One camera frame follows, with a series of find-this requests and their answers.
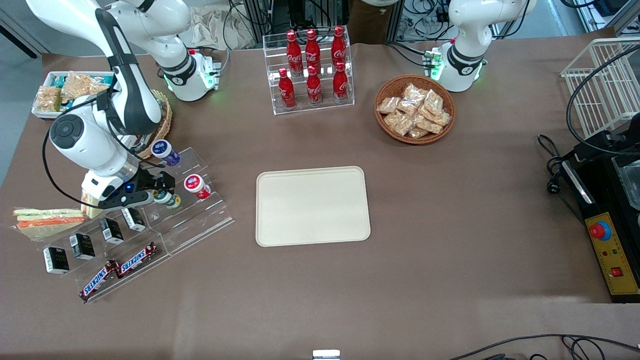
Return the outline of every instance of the acrylic bottle rack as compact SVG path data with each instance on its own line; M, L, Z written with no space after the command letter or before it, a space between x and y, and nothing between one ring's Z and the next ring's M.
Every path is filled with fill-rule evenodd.
M48 240L53 241L44 242L47 245L40 248L53 246L65 249L69 271L60 276L67 279L73 278L77 284L78 292L80 292L100 271L107 260L112 259L118 264L122 264L145 246L154 242L157 252L150 259L142 262L123 279L117 279L115 273L111 273L111 277L101 284L88 302L95 302L233 222L227 211L227 205L211 184L211 179L207 175L207 165L192 148L180 152L178 165L165 167L162 170L175 178L175 193L180 195L182 202L175 209L168 209L156 202L135 207L143 215L146 225L144 231L137 232L129 229L120 210L103 212L96 218L75 228L51 236ZM202 176L205 183L211 187L210 196L200 200L184 189L182 182L190 174ZM105 217L118 223L125 240L123 243L114 245L104 241L99 222ZM82 260L73 257L69 236L75 233L88 235L91 238L95 252L93 259Z
M333 75L335 74L335 68L333 67L331 61L333 28L319 28L316 30L316 39L318 45L320 46L321 64L318 77L320 78L323 100L320 105L317 105L315 107L311 107L309 105L307 97L308 72L305 53L307 34L305 33L305 30L296 32L298 43L300 44L300 49L302 50L302 63L304 68L304 75L298 78L291 77L289 62L287 61L287 34L265 35L262 37L264 60L267 65L267 79L269 81L269 91L271 92L271 104L273 106L273 113L275 115L284 113L295 113L298 111L334 108L337 106L348 106L355 103L353 88L353 67L351 62L351 44L349 41L349 32L347 31L347 27L343 26L343 28L344 43L346 44L346 49L344 51L344 72L347 75L349 89L347 91L347 100L342 104L337 104L333 101ZM282 67L287 69L289 77L293 82L293 89L296 95L296 107L291 110L285 109L282 98L280 97L280 89L278 88L278 81L280 79L278 70Z

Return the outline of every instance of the white robotic arm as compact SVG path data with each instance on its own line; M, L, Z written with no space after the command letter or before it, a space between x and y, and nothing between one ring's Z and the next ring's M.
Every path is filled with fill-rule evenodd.
M195 101L214 88L211 57L190 54L176 35L191 23L182 0L122 0L105 10L118 21L128 41L153 56L178 99Z
M453 44L441 47L444 67L439 82L452 92L471 87L492 41L489 25L523 17L537 0L451 0L449 19L459 29Z
M126 208L152 201L151 188L172 178L152 177L140 169L126 145L116 136L148 135L161 120L161 105L151 94L135 55L115 18L94 0L27 0L33 13L60 31L85 38L107 56L119 91L80 97L51 125L49 138L68 159L89 169L83 189L104 209ZM77 21L69 21L73 14Z

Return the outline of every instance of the red button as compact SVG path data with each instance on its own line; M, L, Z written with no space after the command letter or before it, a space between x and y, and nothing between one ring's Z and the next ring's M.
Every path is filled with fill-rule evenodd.
M622 276L622 269L621 268L611 268L611 275L613 277Z
M596 239L602 239L607 234L604 226L600 224L593 224L589 228L589 233Z

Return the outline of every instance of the red bottle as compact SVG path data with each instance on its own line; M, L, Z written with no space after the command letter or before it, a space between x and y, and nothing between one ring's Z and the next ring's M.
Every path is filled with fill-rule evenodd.
M320 71L320 47L316 40L316 30L307 30L307 46L305 46L307 54L307 66L313 66L316 71Z
M338 61L342 61L344 63L344 51L347 49L347 45L344 43L344 29L340 25L336 25L335 29L333 29L333 42L331 43L331 61L333 62L333 67L336 67Z
M316 68L309 66L309 77L307 78L307 95L309 96L309 105L315 108L322 102L322 90L320 89L320 79L318 78Z
M298 78L303 74L303 66L302 52L296 39L296 32L293 30L287 31L287 40L287 60L289 61L289 68L291 69L291 77Z
M347 90L349 90L349 83L347 74L344 73L344 63L338 61L335 64L335 75L333 75L333 101L336 104L344 104L347 101Z
M291 110L296 107L296 95L293 93L293 83L291 79L287 77L287 69L281 67L278 72L280 73L278 88L280 88L282 103L285 109Z

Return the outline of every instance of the brown tablecloth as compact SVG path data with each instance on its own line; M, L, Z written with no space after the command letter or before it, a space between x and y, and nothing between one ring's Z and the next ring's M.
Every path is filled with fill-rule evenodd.
M105 300L83 306L75 284L45 273L37 244L3 229L0 351L12 359L446 359L517 335L573 332L636 343L640 306L609 303L588 237L547 195L548 158L562 151L566 86L559 72L596 35L503 40L467 92L458 119L429 146L386 135L372 112L378 88L419 69L381 45L354 45L356 105L274 117L261 51L233 52L221 89L177 101L139 56L152 88L170 96L169 139L194 147L236 222ZM102 70L104 58L48 55L50 70ZM74 206L40 163L50 122L29 119L0 190L14 206ZM84 169L49 151L54 176L78 192ZM262 248L255 180L265 171L357 165L366 176L371 237ZM557 357L557 340L487 352Z

